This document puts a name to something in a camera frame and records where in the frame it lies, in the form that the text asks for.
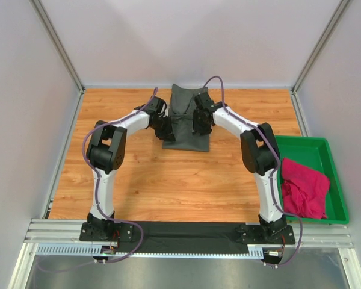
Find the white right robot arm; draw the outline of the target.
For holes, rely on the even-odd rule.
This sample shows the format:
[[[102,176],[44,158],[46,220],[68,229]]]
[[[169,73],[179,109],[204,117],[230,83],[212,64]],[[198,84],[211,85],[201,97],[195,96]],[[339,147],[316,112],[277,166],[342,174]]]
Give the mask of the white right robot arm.
[[[207,92],[195,95],[194,102],[193,133],[210,134],[216,125],[239,138],[242,162],[253,174],[258,189],[259,236],[266,243],[274,242],[286,228],[286,216],[278,199],[280,152],[271,126],[247,120],[224,102],[215,103]]]

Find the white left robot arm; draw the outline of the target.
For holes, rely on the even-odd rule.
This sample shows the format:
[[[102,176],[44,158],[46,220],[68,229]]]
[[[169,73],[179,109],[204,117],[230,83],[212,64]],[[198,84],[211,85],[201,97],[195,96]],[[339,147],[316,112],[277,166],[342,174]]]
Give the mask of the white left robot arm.
[[[87,222],[94,225],[93,234],[100,241],[114,236],[114,181],[125,157],[127,138],[147,128],[152,128],[162,141],[176,140],[167,103],[157,96],[120,119],[98,121],[83,141],[82,154],[94,176],[93,204]]]

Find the grey t-shirt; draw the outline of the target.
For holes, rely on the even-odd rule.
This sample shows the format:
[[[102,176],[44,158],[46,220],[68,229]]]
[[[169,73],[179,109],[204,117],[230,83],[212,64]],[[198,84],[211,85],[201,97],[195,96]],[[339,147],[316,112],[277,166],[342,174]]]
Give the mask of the grey t-shirt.
[[[193,134],[193,111],[196,109],[194,97],[207,91],[207,87],[185,89],[172,85],[169,116],[175,141],[163,141],[163,149],[209,152],[209,134]]]

